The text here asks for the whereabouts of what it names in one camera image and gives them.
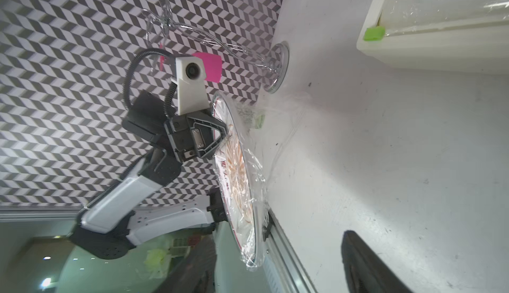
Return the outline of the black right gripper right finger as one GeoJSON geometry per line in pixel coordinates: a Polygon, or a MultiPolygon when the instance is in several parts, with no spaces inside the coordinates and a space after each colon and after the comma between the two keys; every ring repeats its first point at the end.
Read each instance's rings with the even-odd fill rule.
{"type": "Polygon", "coordinates": [[[349,292],[412,292],[356,232],[343,234],[341,255],[349,292]]]}

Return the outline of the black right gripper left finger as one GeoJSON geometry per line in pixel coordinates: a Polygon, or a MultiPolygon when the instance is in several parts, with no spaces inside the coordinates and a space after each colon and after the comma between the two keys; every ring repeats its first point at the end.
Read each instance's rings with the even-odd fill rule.
{"type": "Polygon", "coordinates": [[[205,236],[154,292],[215,292],[216,246],[205,236]]]}

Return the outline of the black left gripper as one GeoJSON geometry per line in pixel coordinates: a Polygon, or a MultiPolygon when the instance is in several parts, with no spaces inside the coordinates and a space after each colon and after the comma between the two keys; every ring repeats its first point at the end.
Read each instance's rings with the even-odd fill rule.
{"type": "Polygon", "coordinates": [[[179,163],[212,157],[227,136],[225,123],[206,109],[180,115],[171,103],[146,90],[127,109],[122,127],[179,163]]]}

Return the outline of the clear plastic wrap sheet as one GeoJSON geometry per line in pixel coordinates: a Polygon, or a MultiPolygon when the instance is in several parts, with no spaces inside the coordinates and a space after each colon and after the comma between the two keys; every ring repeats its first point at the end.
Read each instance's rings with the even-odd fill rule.
{"type": "Polygon", "coordinates": [[[241,103],[224,92],[213,95],[212,116],[226,127],[212,157],[214,172],[247,270],[257,270],[264,263],[269,185],[309,101],[305,92],[286,94],[262,106],[241,103]]]}

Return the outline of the white plate orange sunburst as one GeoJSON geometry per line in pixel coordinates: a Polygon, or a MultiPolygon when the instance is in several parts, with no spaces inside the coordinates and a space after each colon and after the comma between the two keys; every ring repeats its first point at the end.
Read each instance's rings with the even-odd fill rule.
{"type": "Polygon", "coordinates": [[[226,94],[212,100],[213,117],[227,126],[227,136],[213,160],[233,235],[248,270],[262,266],[265,259],[265,178],[255,156],[255,145],[247,125],[247,108],[226,94]]]}

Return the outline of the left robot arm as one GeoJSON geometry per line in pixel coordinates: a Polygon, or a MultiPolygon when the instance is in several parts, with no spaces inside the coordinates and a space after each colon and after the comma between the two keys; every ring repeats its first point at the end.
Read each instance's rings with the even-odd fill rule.
{"type": "Polygon", "coordinates": [[[211,157],[225,137],[225,124],[212,116],[207,95],[179,98],[174,108],[142,91],[122,126],[152,148],[80,211],[69,236],[73,244],[97,258],[112,260],[163,234],[227,220],[218,188],[169,207],[137,209],[143,200],[173,183],[185,162],[211,157]]]}

